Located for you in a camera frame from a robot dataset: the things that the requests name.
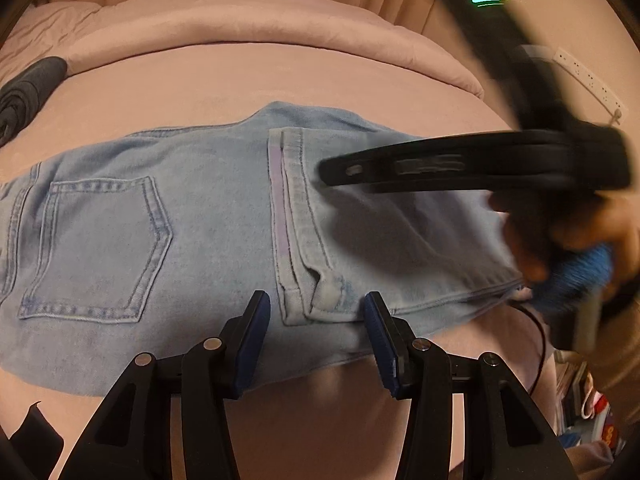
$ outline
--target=black tool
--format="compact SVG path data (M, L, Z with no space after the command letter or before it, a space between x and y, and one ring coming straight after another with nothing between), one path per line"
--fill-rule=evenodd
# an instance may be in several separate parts
M447 189L623 189L631 183L619 131L578 120L549 63L503 1L442 0L510 103L520 132L425 139L329 158L328 186L369 184L373 192Z
M47 480L62 453L63 440L33 404L20 428L7 438L0 428L0 478Z
M411 410L396 480L449 474L452 395L465 396L464 480L574 480L553 430L499 356L447 354L389 314L378 292L364 318L382 383Z
M610 126L578 120L564 104L549 63L510 16L504 0L442 0L513 109L519 132L489 132L415 140L337 156L318 172L328 186L365 184L372 192L517 190L511 219L526 243L552 264L548 282L534 288L546 306L556 348L593 351L600 290L612 272L607 247L561 251L548 238L554 218L598 190L623 189L631 171L623 138ZM565 312L555 306L561 304Z

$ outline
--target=stitching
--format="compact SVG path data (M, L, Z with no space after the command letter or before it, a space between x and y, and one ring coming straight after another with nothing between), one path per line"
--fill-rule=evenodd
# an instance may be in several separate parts
M305 168L303 166L303 162L302 162L302 134L298 133L298 137L300 138L300 150L298 153L298 160L300 162L300 174L302 175L302 183L305 185L305 202L306 202L306 207L309 209L309 215L311 216L311 223L314 226L314 231L316 232L316 236L318 237L318 242L320 243L320 247L322 249L322 256L324 256L324 262L326 263L326 266L329 267L329 269L332 269L332 266L329 264L329 258L326 255L326 250L324 247L324 244L322 243L322 238L320 237L320 233L318 231L318 226L316 225L316 217L314 215L313 210L311 209L311 202L309 201L309 190L308 190L308 186L306 184L306 174L305 174Z
M269 112L272 108L275 109L280 109L282 108L282 102L280 101L272 101L270 103L268 103L266 106L264 106L263 108L260 108L259 110L256 110L253 114L251 114L250 116L248 116L247 118L244 118L240 121L236 121L235 123L224 123L224 124L203 124L201 126L176 126L175 128L155 128L155 129L151 129L151 130L142 130L141 132L136 132L134 134L130 134L127 137L152 137L152 138L162 138L162 137L168 137L171 134L179 134L179 133L188 133L188 132L197 132L199 130L220 130L222 128L229 128L231 126L241 126L242 124L245 124L246 122L254 119L255 117L257 117L259 114L261 113L267 113Z
M513 280L505 283L499 283L498 285L489 285L484 288L478 288L477 290L469 292L457 292L454 294L449 294L448 296L443 296L437 301L423 301L421 303L414 303L402 308L392 308L390 309L390 312L391 314L410 314L411 312L414 312L416 310L428 310L430 308L442 306L447 303L482 300L483 298L490 298L494 294L507 291L510 288L520 285L522 285L522 280L520 278L514 278Z
M40 163L31 168L27 185L20 190L15 198L12 207L11 216L9 216L9 229L6 237L6 275L4 276L4 284L2 286L2 297L0 304L11 293L15 285L17 275L18 260L18 235L20 234L20 219L24 211L24 204L31 188L33 188L40 175Z
M278 263L278 242L277 242L277 235L276 235L276 203L275 203L275 198L274 198L274 189L273 189L273 180L271 179L271 171L275 170L273 169L273 165L272 165L272 160L271 160L271 152L270 150L270 144L269 142L267 142L267 173L269 175L269 184L270 184L270 189L271 189L271 195L270 195L270 206L271 206L271 243L273 243L273 261L275 264L275 271L276 271L276 281L278 283L281 282L280 280L280 265Z
M106 184L113 183L115 189L97 189L88 190L80 189L79 187L71 186L71 189L65 189L65 186L76 185L80 186L85 183L91 184ZM154 199L150 200L146 186L151 184ZM142 272L136 284L133 288L133 292L129 297L124 308L107 308L101 306L77 306L60 302L39 302L34 295L41 285L42 280L46 276L49 269L50 261L52 260L52 252L55 244L55 231L58 223L58 203L62 193L66 192L121 192L125 190L135 189L140 186L140 189L145 200L146 211L153 232L155 234L155 241L152 249L143 267ZM54 205L50 204L50 200L54 200ZM162 208L160 197L157 194L155 185L151 177L146 176L143 178L137 178L132 180L119 180L119 179L87 179L73 182L52 182L50 185L49 196L47 197L47 203L45 204L45 213L43 215L43 225L40 232L40 251L38 256L38 271L36 272L36 278L22 299L20 306L20 312L18 316L21 319L30 317L53 317L62 319L75 319L75 320L88 320L95 322L123 322L125 320L138 320L142 311L144 310L146 299L153 283L155 276L158 273L159 267L164 260L164 256L168 251L169 244L173 238L173 232L169 224L168 218ZM159 248L164 241L164 249ZM44 259L44 252L47 251L46 260Z
M300 309L297 306L289 305L286 301L283 304L283 308L281 309L283 322L285 324L291 323L291 319L302 314L304 317L304 299L302 297L302 286L301 286L301 278L298 275L298 271L296 269L296 227L293 222L293 209L291 204L291 193L289 190L289 184L292 182L293 177L287 173L286 168L286 159L284 148L285 148L285 138L284 138L284 129L280 129L280 142L278 149L280 150L280 178L282 180L282 221L284 222L285 229L285 237L287 239L287 249L284 253L284 264L280 267L283 269L284 276L288 282L287 285L281 283L282 290L285 294L294 294L296 296L295 301L300 305ZM291 215L291 219L287 218L287 211ZM304 266L304 261L302 261L302 255L300 254L300 260L302 265Z
M300 130L298 130L298 138L300 139L300 150L298 152L298 160L300 162L300 174L302 175L302 182L305 185L305 202L306 202L306 207L309 211L309 215L311 216L311 223L314 226L314 231L316 232L316 237L318 238L318 243L320 244L320 248L322 250L322 256L324 256L324 261L326 263L326 266L329 270L333 271L335 274L337 274L335 272L335 269L331 266L331 264L329 263L329 257L326 253L326 247L324 246L324 242L322 241L322 237L320 236L320 232L318 229L318 225L316 223L316 216L314 215L313 210L311 209L311 202L309 200L309 190L308 190L308 184L307 184L307 176L306 176L306 172L305 172L305 165L304 165L304 160L303 160L303 143L304 143L304 136L302 135L302 133L300 133ZM342 302L344 301L344 277L342 275L340 275L340 299L337 301L335 307L334 307L334 311L338 309L338 306L342 304Z

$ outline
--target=black cable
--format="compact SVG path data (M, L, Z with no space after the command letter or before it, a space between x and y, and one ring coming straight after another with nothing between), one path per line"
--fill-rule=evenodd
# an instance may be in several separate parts
M508 305L513 307L513 308L515 308L516 310L521 311L521 313L523 313L530 320L532 320L533 323L535 323L536 326L538 327L538 330L540 331L540 337L542 338L542 353L540 355L540 364L538 365L538 374L536 375L536 380L533 381L533 384L531 385L531 387L529 389L529 395L532 396L533 392L536 389L536 386L538 386L538 382L540 381L540 377L542 377L542 369L545 367L545 361L546 361L546 333L545 333L545 328L542 326L542 323L540 323L540 321L538 320L538 318L534 314L532 314L529 310L527 310L524 306L522 306L521 302L515 301L515 300L511 300L511 301L508 301Z

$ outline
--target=denim jeans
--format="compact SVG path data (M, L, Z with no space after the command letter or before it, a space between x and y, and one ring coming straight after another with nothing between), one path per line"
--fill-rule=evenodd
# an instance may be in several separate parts
M217 335L258 288L273 315L254 385L370 352L370 290L421 335L476 316L518 283L484 193L367 195L315 177L326 156L409 139L272 103L34 166L0 189L0 366L103 395L135 354Z

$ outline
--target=power strip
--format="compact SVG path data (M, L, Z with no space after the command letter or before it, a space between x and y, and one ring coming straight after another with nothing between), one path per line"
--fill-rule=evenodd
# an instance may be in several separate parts
M615 95L602 79L596 76L591 70L583 65L565 49L558 48L554 55L554 61L564 68L569 74L574 76L591 94L604 106L611 114L614 124L620 126L629 113L628 108L620 98Z

